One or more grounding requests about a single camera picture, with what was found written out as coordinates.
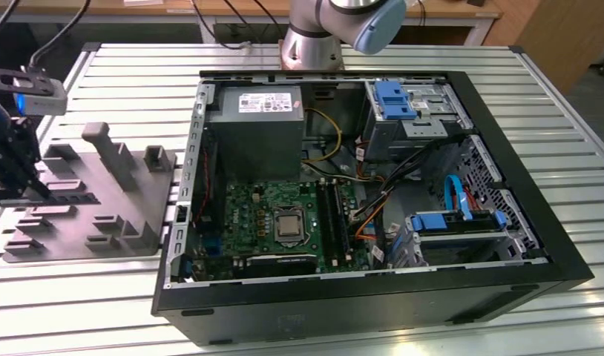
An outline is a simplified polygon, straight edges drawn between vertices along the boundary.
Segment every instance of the power supply label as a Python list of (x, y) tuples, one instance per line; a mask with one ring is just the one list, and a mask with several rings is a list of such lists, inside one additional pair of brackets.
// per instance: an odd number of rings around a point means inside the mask
[(239, 97), (239, 113), (292, 111), (291, 93), (247, 93)]

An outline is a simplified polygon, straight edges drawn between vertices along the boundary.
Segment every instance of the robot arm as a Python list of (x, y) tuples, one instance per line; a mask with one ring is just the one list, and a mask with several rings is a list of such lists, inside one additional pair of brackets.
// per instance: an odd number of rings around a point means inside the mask
[(343, 41), (374, 54), (390, 43), (405, 19), (403, 0), (291, 0), (282, 67), (342, 69)]
[[(13, 94), (22, 116), (63, 115), (67, 111), (63, 84), (41, 72), (0, 69), (0, 93)], [(22, 198), (26, 194), (41, 202), (52, 200), (52, 193), (38, 180), (38, 161), (34, 121), (26, 117), (13, 119), (0, 105), (0, 201), (6, 206), (28, 202)]]

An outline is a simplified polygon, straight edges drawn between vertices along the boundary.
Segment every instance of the ram slot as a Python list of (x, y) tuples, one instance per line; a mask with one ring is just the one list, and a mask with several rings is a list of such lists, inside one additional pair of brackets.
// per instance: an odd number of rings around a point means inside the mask
[(334, 226), (336, 227), (335, 238), (338, 246), (335, 247), (339, 253), (339, 257), (343, 257), (350, 253), (348, 244), (348, 227), (346, 225), (346, 215), (343, 214), (342, 195), (336, 184), (331, 184), (328, 187), (330, 200), (334, 206)]
[(330, 203), (326, 183), (315, 183), (315, 198), (318, 206), (318, 220), (319, 230), (322, 231), (322, 250), (326, 263), (330, 264), (331, 260), (336, 260), (336, 254), (334, 250), (334, 231), (332, 219), (330, 218)]

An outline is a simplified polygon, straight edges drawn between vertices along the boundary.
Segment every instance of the motherboard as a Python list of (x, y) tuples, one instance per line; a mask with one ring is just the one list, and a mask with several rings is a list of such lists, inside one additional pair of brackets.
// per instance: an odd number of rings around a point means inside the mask
[(230, 184), (222, 236), (204, 238), (208, 279), (369, 269), (351, 239), (356, 209), (350, 182)]

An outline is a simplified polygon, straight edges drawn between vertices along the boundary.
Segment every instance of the cpu socket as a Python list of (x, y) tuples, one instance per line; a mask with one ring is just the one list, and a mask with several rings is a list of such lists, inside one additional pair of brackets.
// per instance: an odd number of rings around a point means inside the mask
[(303, 242), (303, 211), (299, 208), (274, 210), (275, 242), (292, 247)]

